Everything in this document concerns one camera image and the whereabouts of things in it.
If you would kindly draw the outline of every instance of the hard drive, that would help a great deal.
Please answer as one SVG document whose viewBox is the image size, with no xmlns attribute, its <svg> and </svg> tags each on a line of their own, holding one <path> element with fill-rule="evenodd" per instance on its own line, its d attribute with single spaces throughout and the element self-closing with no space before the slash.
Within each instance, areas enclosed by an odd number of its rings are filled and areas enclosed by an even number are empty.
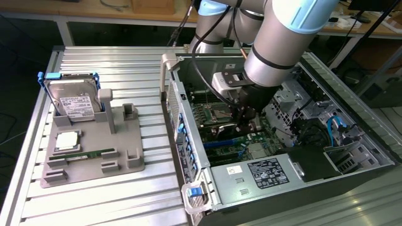
<svg viewBox="0 0 402 226">
<path fill-rule="evenodd" d="M 71 121 L 93 120 L 95 113 L 103 111 L 97 98 L 97 74 L 47 73 L 44 76 L 39 73 L 37 77 L 52 99 L 57 115 L 67 115 Z"/>
</svg>

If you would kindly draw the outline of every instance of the power supply label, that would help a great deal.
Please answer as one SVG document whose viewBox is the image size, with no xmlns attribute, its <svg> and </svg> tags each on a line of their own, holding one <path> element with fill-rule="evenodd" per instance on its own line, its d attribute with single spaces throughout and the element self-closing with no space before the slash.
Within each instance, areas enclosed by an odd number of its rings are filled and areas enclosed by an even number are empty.
<svg viewBox="0 0 402 226">
<path fill-rule="evenodd" d="M 63 97 L 60 98 L 60 101 L 69 118 L 93 116 L 93 108 L 89 97 Z"/>
<path fill-rule="evenodd" d="M 248 168 L 259 189 L 288 183 L 276 158 L 248 163 Z"/>
</svg>

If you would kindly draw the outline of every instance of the motherboard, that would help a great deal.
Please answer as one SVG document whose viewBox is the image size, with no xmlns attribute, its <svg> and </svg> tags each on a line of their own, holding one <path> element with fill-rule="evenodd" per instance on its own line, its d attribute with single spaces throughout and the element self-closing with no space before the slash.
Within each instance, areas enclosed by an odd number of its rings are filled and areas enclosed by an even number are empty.
<svg viewBox="0 0 402 226">
<path fill-rule="evenodd" d="M 211 166 L 264 158 L 275 155 L 283 148 L 275 129 L 264 117 L 259 117 L 259 132 L 216 141 L 211 130 L 232 123 L 230 107 L 216 99 L 208 100 L 208 95 L 203 93 L 192 94 L 191 99 L 191 110 Z"/>
</svg>

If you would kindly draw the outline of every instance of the floor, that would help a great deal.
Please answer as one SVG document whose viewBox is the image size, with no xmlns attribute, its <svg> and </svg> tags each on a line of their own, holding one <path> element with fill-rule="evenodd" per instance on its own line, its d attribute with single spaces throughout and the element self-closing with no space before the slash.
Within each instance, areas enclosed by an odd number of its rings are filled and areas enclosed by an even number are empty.
<svg viewBox="0 0 402 226">
<path fill-rule="evenodd" d="M 69 26 L 75 44 L 80 46 L 165 46 L 173 31 L 171 27 L 140 25 L 71 23 Z M 194 33 L 194 28 L 184 28 L 179 45 L 190 43 Z M 28 128 L 40 88 L 36 74 L 45 70 L 52 47 L 63 45 L 63 41 L 56 24 L 51 21 L 0 17 L 0 34 L 1 143 Z M 319 37 L 310 49 L 326 62 L 335 55 L 342 41 L 342 38 L 328 40 L 328 37 Z M 227 41 L 224 45 L 231 46 L 231 42 Z M 0 206 L 23 141 L 24 134 L 0 145 Z"/>
</svg>

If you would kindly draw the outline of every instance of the wooden table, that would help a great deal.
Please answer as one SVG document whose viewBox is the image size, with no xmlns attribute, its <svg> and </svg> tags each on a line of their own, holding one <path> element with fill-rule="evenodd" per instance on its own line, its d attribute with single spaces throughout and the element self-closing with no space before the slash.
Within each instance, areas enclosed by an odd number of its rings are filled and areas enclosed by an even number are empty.
<svg viewBox="0 0 402 226">
<path fill-rule="evenodd" d="M 107 2 L 113 5 L 127 5 L 131 3 L 131 0 L 107 0 Z M 0 14 L 4 17 L 11 18 L 55 21 L 57 23 L 64 45 L 72 46 L 73 39 L 68 29 L 68 22 L 178 26 L 187 11 L 186 2 L 187 0 L 175 0 L 176 13 L 173 15 L 159 15 L 135 14 L 132 8 L 124 8 L 123 11 L 119 12 L 115 9 L 103 6 L 99 0 L 81 0 L 79 3 L 64 2 L 60 0 L 0 0 Z M 351 12 L 342 4 L 338 5 L 338 10 L 339 8 L 342 8 L 344 15 Z M 376 20 L 376 17 L 372 15 L 364 14 L 364 16 L 368 17 L 371 23 L 362 24 L 359 29 L 352 29 L 348 35 L 352 38 L 347 42 L 330 68 L 338 66 Z M 188 22 L 186 23 L 186 27 L 195 27 L 196 20 L 198 14 L 194 10 Z M 324 27 L 318 34 L 344 36 L 347 31 L 348 29 L 340 29 L 336 26 Z M 379 25 L 370 37 L 381 39 L 402 39 L 402 35 L 391 31 L 383 25 Z"/>
</svg>

